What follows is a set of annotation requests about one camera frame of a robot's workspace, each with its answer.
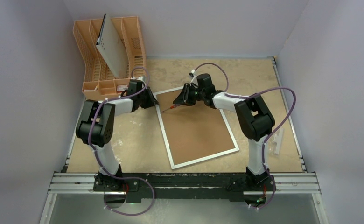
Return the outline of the blue handled screwdriver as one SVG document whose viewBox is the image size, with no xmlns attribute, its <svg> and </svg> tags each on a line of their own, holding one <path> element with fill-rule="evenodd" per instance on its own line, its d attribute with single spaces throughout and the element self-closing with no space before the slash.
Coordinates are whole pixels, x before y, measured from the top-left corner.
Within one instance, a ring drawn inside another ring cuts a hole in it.
<svg viewBox="0 0 364 224">
<path fill-rule="evenodd" d="M 168 111 L 168 110 L 171 110 L 171 109 L 174 109 L 174 108 L 175 108 L 175 105 L 173 105 L 173 106 L 171 106 L 171 107 L 169 107 L 169 108 L 167 108 L 167 109 L 165 109 L 165 110 L 161 111 L 160 113 L 164 113 L 164 112 L 166 112 L 166 111 Z"/>
</svg>

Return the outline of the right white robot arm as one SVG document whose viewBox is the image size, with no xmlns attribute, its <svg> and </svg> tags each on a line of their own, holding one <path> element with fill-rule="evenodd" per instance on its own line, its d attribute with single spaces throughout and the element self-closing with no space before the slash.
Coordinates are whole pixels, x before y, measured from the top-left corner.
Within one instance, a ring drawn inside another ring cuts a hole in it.
<svg viewBox="0 0 364 224">
<path fill-rule="evenodd" d="M 196 76 L 193 82 L 185 83 L 173 104 L 193 106 L 197 101 L 202 101 L 213 109 L 236 113 L 249 146 L 246 184 L 250 189 L 259 189 L 269 177 L 265 140 L 275 125 L 275 119 L 263 98 L 230 95 L 225 91 L 216 90 L 210 74 L 204 73 Z"/>
</svg>

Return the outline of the white picture frame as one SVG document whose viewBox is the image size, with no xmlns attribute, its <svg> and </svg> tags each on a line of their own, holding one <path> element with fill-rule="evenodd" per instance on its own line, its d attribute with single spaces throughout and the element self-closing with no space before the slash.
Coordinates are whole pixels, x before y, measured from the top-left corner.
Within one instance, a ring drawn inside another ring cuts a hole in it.
<svg viewBox="0 0 364 224">
<path fill-rule="evenodd" d="M 177 87 L 154 94 L 156 112 L 172 170 L 191 166 L 239 151 L 223 110 L 211 109 L 202 101 L 194 106 L 171 107 L 181 93 Z"/>
</svg>

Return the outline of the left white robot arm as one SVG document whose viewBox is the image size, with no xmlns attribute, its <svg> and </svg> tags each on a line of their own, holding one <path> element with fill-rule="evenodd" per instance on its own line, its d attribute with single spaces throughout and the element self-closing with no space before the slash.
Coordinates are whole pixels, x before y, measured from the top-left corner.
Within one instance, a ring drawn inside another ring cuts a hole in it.
<svg viewBox="0 0 364 224">
<path fill-rule="evenodd" d="M 150 108 L 158 104 L 148 85 L 138 79 L 131 79 L 127 90 L 111 100 L 98 102 L 86 100 L 77 122 L 76 136 L 88 145 L 99 165 L 95 188 L 107 187 L 117 191 L 127 188 L 126 178 L 117 162 L 110 144 L 114 118 L 124 113 L 131 113 L 138 108 Z"/>
</svg>

